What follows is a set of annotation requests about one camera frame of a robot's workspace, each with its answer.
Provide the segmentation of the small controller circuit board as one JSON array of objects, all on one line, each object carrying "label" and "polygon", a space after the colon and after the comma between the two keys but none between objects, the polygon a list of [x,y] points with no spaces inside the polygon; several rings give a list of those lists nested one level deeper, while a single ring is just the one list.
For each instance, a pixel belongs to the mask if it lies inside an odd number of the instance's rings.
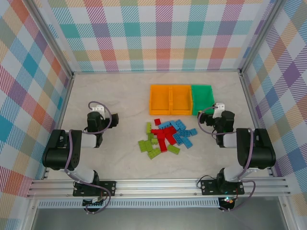
[{"label": "small controller circuit board", "polygon": [[98,200],[98,199],[83,199],[82,206],[88,206],[90,208],[102,208],[105,205],[105,200]]},{"label": "small controller circuit board", "polygon": [[219,198],[220,206],[227,207],[227,206],[234,206],[236,198],[235,197],[223,197]]}]

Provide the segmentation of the green plastic bin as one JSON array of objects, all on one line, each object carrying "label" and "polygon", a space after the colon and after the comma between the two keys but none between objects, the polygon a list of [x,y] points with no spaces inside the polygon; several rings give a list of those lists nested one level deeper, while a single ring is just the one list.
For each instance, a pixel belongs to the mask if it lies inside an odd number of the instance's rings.
[{"label": "green plastic bin", "polygon": [[199,111],[212,107],[215,104],[211,85],[191,85],[191,91],[193,115],[197,115]]}]

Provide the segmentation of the aluminium frame rail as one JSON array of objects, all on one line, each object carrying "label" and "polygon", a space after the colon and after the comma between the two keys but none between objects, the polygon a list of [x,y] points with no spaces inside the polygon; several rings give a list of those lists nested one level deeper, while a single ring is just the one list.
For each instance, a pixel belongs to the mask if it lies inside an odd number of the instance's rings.
[{"label": "aluminium frame rail", "polygon": [[182,73],[182,72],[240,72],[240,69],[190,69],[190,70],[125,70],[125,71],[75,71],[74,75],[86,74],[134,74],[134,73]]},{"label": "aluminium frame rail", "polygon": [[72,88],[73,88],[73,83],[74,83],[74,75],[69,80],[69,85],[68,85],[68,88],[67,88],[67,93],[66,93],[63,105],[62,105],[62,109],[61,109],[61,113],[60,113],[60,116],[59,116],[59,120],[58,120],[58,122],[56,124],[56,129],[61,129],[61,127],[62,127],[63,119],[64,119],[65,112],[66,112],[66,109],[67,109],[67,105],[68,105],[68,102],[69,102],[71,91],[72,91]]},{"label": "aluminium frame rail", "polygon": [[[240,79],[240,83],[241,83],[241,86],[242,86],[242,89],[243,89],[243,92],[244,92],[244,96],[245,96],[245,99],[246,99],[246,102],[247,102],[247,105],[248,105],[249,113],[250,113],[250,116],[251,116],[251,119],[252,119],[253,130],[260,128],[259,120],[257,118],[255,108],[253,107],[252,99],[250,97],[250,93],[248,91],[247,84],[246,84],[245,79],[244,79],[244,77],[241,73],[239,73],[239,79]],[[265,170],[262,170],[262,171],[258,171],[255,175],[260,176],[260,177],[274,177],[271,167],[269,167]]]}]

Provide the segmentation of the aluminium frame post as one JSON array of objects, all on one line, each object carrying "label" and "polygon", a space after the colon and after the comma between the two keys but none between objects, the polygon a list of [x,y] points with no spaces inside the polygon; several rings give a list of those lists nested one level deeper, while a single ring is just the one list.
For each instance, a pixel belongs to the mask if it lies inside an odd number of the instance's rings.
[{"label": "aluminium frame post", "polygon": [[288,197],[279,196],[278,198],[288,230],[298,230]]},{"label": "aluminium frame post", "polygon": [[287,0],[263,0],[239,56],[238,71],[240,74],[243,74],[251,65],[286,2]]},{"label": "aluminium frame post", "polygon": [[24,0],[29,4],[29,8],[33,11],[33,16],[35,21],[38,24],[39,29],[41,30],[44,38],[46,39],[47,43],[50,45],[52,51],[54,52],[55,56],[58,58],[60,65],[63,67],[64,71],[70,78],[73,78],[73,71],[71,70],[66,58],[64,57],[60,46],[58,45],[55,37],[53,36],[48,24],[46,23],[45,19],[43,18],[42,14],[40,13],[39,8],[36,6],[34,0]]},{"label": "aluminium frame post", "polygon": [[30,199],[21,230],[31,230],[38,209],[39,199]]}]

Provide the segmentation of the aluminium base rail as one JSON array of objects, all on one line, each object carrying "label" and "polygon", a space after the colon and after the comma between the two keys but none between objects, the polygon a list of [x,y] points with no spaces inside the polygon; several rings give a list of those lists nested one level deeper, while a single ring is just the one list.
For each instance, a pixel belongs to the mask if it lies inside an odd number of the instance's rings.
[{"label": "aluminium base rail", "polygon": [[[235,197],[236,195],[202,195],[197,179],[116,179],[113,198],[192,198]],[[283,177],[248,177],[239,197],[290,196],[291,189]],[[34,180],[27,198],[73,198],[72,180]]]}]

